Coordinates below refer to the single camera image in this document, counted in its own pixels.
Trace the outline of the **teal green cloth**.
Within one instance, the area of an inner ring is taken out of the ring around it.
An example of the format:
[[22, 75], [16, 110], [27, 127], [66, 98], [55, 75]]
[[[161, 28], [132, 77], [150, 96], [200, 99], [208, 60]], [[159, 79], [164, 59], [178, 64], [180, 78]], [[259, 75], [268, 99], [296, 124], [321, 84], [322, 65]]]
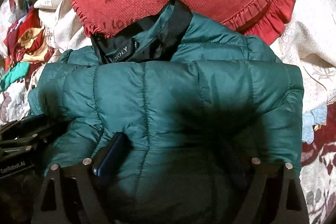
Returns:
[[25, 78], [29, 68], [30, 63], [21, 62], [9, 69], [1, 78], [1, 92], [4, 92], [15, 81]]

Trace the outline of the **red gold patterned cloth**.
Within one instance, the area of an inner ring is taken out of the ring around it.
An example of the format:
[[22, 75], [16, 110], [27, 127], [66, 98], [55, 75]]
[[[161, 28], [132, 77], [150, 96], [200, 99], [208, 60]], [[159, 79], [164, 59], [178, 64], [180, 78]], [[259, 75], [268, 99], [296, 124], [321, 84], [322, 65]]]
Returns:
[[55, 49], [46, 43], [46, 30], [39, 19], [39, 10], [30, 7], [26, 16], [14, 22], [7, 31], [5, 71], [20, 62], [46, 63]]

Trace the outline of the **cream embroidered bedspread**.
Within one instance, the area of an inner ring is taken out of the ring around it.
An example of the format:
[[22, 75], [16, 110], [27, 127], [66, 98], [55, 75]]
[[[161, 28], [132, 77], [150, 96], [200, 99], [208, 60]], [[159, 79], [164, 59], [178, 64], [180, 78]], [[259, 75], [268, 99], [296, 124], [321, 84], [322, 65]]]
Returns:
[[[91, 44], [71, 0], [37, 0], [34, 7], [48, 46], [64, 52]], [[301, 69], [304, 112], [335, 102], [335, 0], [296, 0], [291, 21], [270, 47], [284, 63]]]

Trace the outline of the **light blue folded cloth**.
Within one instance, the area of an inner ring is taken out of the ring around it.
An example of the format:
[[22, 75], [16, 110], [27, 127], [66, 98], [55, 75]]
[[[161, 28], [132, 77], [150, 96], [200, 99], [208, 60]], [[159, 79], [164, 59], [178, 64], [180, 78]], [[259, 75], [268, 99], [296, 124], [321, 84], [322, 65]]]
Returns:
[[302, 115], [302, 142], [311, 144], [314, 141], [315, 126], [325, 125], [327, 121], [327, 104], [321, 104], [317, 108]]

